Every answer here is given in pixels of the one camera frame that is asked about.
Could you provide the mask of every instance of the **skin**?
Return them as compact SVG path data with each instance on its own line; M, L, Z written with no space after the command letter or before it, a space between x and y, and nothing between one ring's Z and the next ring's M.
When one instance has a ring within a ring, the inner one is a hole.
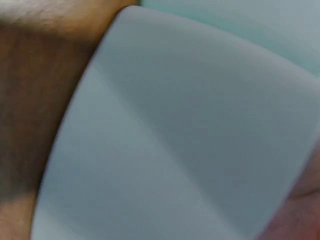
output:
M74 89L134 0L0 0L0 240L28 240L40 182ZM320 240L320 147L258 240Z
M320 145L257 240L320 240Z

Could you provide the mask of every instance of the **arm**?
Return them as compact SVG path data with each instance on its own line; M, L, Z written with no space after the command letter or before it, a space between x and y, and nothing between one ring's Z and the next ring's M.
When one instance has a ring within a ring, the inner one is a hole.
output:
M113 17L134 0L0 2L0 235L30 237L56 131Z

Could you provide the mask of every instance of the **white surface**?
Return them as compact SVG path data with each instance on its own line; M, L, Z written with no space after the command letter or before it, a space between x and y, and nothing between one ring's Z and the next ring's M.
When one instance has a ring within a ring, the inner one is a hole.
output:
M319 0L141 0L247 39L320 75Z
M251 240L308 158L320 82L207 25L133 6L56 138L32 240Z

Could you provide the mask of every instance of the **hand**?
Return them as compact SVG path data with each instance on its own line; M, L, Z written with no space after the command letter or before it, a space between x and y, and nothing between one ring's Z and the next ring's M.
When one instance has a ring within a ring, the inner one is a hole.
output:
M320 240L320 144L288 198L257 240Z

